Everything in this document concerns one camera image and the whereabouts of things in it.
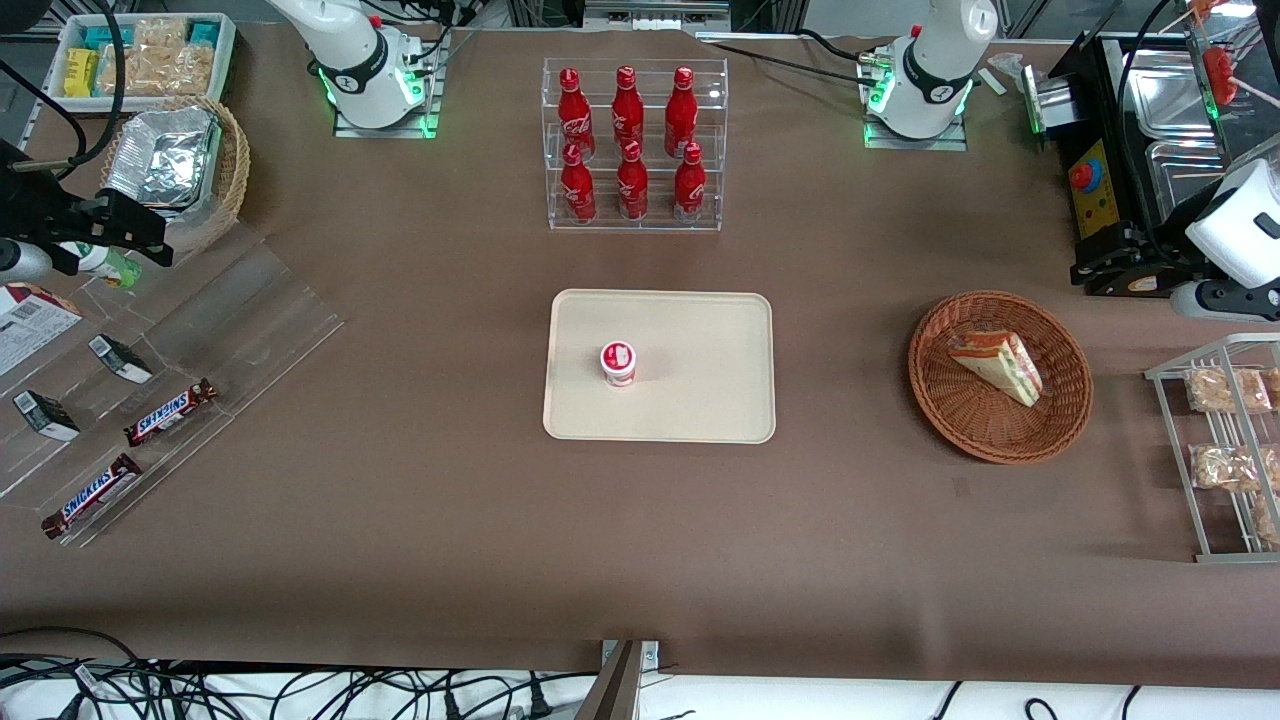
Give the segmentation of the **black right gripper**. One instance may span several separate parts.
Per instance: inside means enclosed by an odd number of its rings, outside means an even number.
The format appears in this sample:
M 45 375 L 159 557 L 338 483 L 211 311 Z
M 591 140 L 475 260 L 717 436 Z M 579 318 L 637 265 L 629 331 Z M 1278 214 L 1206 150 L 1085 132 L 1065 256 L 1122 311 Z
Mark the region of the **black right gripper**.
M 172 266 L 174 249 L 165 243 L 165 219 L 119 190 L 100 190 L 93 199 L 67 192 L 46 170 L 12 168 L 28 156 L 1 141 L 3 238 L 37 249 L 60 273 L 77 273 L 78 256 L 60 246 L 82 242 L 133 254 L 159 266 Z

